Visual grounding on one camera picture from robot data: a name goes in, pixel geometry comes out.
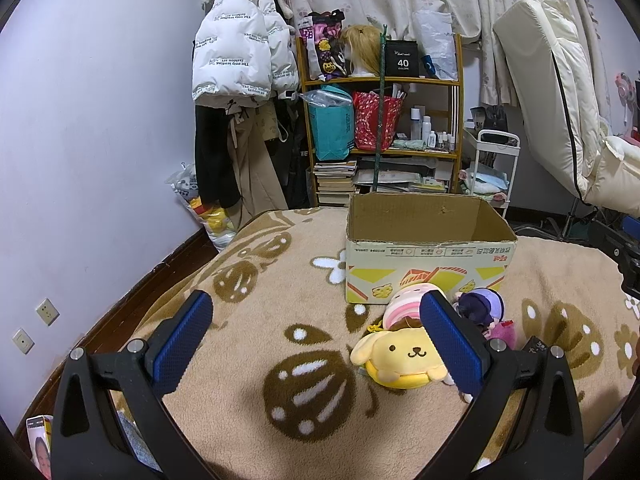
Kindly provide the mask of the white rolling cart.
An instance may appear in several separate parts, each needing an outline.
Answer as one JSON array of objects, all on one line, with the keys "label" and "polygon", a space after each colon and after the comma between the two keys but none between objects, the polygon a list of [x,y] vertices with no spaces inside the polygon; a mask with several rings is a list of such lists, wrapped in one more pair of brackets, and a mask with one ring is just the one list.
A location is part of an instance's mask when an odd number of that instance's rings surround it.
[{"label": "white rolling cart", "polygon": [[466,128],[463,146],[471,150],[470,166],[459,174],[463,192],[482,198],[506,218],[518,169],[520,138],[506,131]]}]

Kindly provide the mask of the yellow dog plush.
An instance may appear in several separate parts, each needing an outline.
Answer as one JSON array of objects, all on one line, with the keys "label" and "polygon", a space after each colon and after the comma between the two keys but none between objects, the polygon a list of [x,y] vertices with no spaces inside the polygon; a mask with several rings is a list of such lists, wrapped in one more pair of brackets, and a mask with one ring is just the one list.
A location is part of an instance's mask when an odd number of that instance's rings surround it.
[{"label": "yellow dog plush", "polygon": [[363,367],[378,385],[395,390],[421,388],[449,375],[423,327],[370,333],[352,349],[350,362]]}]

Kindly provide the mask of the wall socket lower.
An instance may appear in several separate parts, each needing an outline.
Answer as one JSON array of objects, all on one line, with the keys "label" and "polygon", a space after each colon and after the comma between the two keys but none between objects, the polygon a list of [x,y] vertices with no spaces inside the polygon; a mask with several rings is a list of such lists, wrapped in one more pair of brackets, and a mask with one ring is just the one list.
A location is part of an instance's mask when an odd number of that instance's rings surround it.
[{"label": "wall socket lower", "polygon": [[22,328],[19,328],[12,336],[12,341],[16,345],[16,348],[23,354],[29,354],[29,351],[34,348],[35,341],[29,336]]}]

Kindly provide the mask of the green pole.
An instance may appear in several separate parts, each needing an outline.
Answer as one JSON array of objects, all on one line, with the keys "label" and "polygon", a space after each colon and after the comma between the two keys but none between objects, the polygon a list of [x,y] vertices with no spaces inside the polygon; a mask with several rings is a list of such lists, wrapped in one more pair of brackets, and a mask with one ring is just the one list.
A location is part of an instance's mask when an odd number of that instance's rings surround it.
[{"label": "green pole", "polygon": [[383,25],[380,33],[380,76],[378,77],[378,120],[376,121],[376,137],[374,152],[374,168],[371,192],[378,192],[378,177],[380,176],[380,162],[382,152],[382,139],[384,133],[384,100],[385,100],[385,73],[386,73],[386,40],[387,25]]}]

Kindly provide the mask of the wall socket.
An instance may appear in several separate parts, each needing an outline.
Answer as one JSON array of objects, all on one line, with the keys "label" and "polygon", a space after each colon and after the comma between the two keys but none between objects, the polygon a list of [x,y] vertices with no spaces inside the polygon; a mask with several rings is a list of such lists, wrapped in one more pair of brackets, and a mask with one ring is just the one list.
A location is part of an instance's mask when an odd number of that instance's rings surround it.
[{"label": "wall socket", "polygon": [[58,309],[52,304],[49,298],[43,300],[43,302],[36,307],[36,313],[47,326],[51,326],[60,316],[60,312],[58,312]]},{"label": "wall socket", "polygon": [[16,348],[23,354],[29,354],[29,351],[34,348],[35,341],[29,336],[22,328],[19,328],[12,336],[12,341],[16,345]]}]

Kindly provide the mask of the pink plush toy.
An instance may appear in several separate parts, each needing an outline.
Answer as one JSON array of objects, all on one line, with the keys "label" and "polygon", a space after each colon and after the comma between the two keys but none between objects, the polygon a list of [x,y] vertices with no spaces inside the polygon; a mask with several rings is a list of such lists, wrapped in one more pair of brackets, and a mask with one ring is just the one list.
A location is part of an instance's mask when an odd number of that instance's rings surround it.
[{"label": "pink plush toy", "polygon": [[516,329],[515,324],[512,320],[493,320],[486,328],[486,330],[484,330],[483,335],[487,340],[501,339],[510,349],[515,349]]}]

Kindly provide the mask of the pink swirl roll plush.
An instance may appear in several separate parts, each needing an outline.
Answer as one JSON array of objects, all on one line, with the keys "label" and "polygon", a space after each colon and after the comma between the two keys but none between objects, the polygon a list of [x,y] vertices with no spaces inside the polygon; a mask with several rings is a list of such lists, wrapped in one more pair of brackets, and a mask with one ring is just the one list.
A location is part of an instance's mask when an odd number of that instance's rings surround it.
[{"label": "pink swirl roll plush", "polygon": [[422,297],[428,292],[440,292],[442,290],[432,283],[414,284],[401,289],[388,303],[382,317],[384,330],[403,320],[411,318],[420,321],[420,304]]}]

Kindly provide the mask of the open cardboard box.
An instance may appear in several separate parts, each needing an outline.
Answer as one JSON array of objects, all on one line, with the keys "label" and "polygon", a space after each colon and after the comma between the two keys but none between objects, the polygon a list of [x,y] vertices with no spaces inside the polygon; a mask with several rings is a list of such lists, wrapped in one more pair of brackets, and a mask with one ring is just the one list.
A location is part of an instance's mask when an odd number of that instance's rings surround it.
[{"label": "open cardboard box", "polygon": [[497,290],[518,238],[479,197],[369,193],[352,196],[346,224],[346,300],[388,304],[422,283],[447,298]]}]

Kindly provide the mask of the stack of books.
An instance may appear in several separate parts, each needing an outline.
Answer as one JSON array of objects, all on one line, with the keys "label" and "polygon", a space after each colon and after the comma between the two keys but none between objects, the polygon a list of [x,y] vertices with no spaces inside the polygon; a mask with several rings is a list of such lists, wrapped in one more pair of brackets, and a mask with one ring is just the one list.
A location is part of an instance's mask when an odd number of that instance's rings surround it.
[{"label": "stack of books", "polygon": [[316,182],[317,202],[322,206],[346,206],[356,192],[356,160],[316,162],[312,173]]}]

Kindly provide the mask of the beige hanging coat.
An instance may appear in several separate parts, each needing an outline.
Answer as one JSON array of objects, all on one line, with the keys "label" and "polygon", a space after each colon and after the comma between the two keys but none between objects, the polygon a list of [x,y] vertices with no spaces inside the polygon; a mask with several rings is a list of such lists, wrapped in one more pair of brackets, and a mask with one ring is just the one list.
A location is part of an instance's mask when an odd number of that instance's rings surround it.
[{"label": "beige hanging coat", "polygon": [[240,198],[226,214],[238,230],[265,211],[288,208],[266,145],[279,134],[271,102],[231,116],[228,150]]}]

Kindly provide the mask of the white puffer jacket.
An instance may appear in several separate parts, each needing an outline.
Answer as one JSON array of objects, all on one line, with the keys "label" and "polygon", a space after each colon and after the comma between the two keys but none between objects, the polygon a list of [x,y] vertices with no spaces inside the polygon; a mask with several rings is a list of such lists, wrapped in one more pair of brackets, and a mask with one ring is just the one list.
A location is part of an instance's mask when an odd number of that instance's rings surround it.
[{"label": "white puffer jacket", "polygon": [[292,39],[276,0],[214,0],[194,38],[194,103],[233,114],[291,99],[299,85]]}]

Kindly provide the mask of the beige brown patterned blanket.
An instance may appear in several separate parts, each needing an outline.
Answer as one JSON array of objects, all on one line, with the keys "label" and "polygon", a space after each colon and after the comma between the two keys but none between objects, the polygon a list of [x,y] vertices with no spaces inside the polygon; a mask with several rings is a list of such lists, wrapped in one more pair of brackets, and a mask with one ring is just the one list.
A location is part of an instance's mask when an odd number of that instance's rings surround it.
[{"label": "beige brown patterned blanket", "polygon": [[[150,307],[148,338],[186,297],[212,297],[214,318],[164,402],[226,479],[411,479],[465,412],[442,382],[394,391],[349,355],[383,307],[350,300],[341,208],[267,212]],[[523,237],[499,292],[519,342],[561,347],[592,439],[629,392],[639,304],[595,249]]]}]

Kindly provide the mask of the purple haired doll plush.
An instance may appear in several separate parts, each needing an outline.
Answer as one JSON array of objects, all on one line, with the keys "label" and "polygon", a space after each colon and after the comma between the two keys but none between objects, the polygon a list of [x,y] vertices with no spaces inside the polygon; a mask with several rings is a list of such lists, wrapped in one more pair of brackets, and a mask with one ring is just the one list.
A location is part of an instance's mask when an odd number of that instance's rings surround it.
[{"label": "purple haired doll plush", "polygon": [[462,292],[457,299],[457,312],[477,327],[486,330],[492,323],[504,320],[506,307],[502,297],[490,288]]}]

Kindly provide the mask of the wall socket upper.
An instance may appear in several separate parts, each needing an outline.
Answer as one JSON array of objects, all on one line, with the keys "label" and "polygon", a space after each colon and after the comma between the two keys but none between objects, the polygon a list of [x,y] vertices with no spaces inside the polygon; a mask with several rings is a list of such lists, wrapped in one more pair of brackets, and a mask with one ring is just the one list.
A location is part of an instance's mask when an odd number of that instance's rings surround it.
[{"label": "wall socket upper", "polygon": [[58,309],[52,304],[49,298],[43,300],[43,302],[36,307],[36,313],[47,326],[51,326],[60,316],[60,312],[58,312]]}]

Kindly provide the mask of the wooden shelf unit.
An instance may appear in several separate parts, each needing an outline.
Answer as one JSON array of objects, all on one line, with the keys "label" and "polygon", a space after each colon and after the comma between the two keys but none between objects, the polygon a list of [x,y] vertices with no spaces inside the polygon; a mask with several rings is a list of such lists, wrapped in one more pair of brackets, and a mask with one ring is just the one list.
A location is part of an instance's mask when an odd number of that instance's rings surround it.
[{"label": "wooden shelf unit", "polygon": [[[380,165],[382,156],[396,156],[396,157],[426,157],[436,158],[442,160],[448,160],[454,166],[450,171],[450,178],[448,180],[448,193],[459,192],[459,171],[461,169],[461,156],[462,156],[462,133],[463,133],[463,60],[462,60],[462,42],[459,34],[454,34],[454,47],[456,48],[456,62],[458,70],[457,80],[442,80],[433,78],[412,78],[412,77],[395,77],[386,76],[386,64],[385,58],[387,44],[390,46],[390,42],[381,40],[381,77],[346,77],[346,78],[334,78],[329,81],[329,84],[378,84],[378,91],[373,92],[378,97],[374,98],[375,103],[378,104],[378,108],[374,108],[378,113],[375,121],[375,150],[373,152],[360,150],[359,148],[352,148],[349,152],[351,155],[374,155],[374,175],[373,175],[373,189],[378,189],[378,173],[380,172]],[[302,91],[307,92],[309,88],[322,89],[326,84],[321,80],[311,80],[308,74],[308,53],[304,40],[300,37],[296,37],[296,50],[298,55],[298,68],[300,76],[302,77]],[[416,150],[400,150],[399,148],[393,148],[390,145],[388,150],[382,151],[382,137],[383,133],[386,133],[386,109],[385,109],[385,93],[384,89],[388,84],[426,84],[427,86],[445,87],[448,89],[448,108],[446,110],[427,110],[427,115],[432,119],[434,117],[446,118],[448,120],[448,133],[454,135],[454,148],[452,151],[446,152],[442,150],[435,150],[434,148],[428,148],[426,151]],[[311,121],[309,107],[304,105],[305,122],[306,122],[306,135],[308,143],[308,157],[311,168],[311,203],[312,206],[318,206],[319,203],[319,185],[318,179],[314,174],[314,163],[317,161],[317,150],[314,147],[314,138],[312,137]]]}]

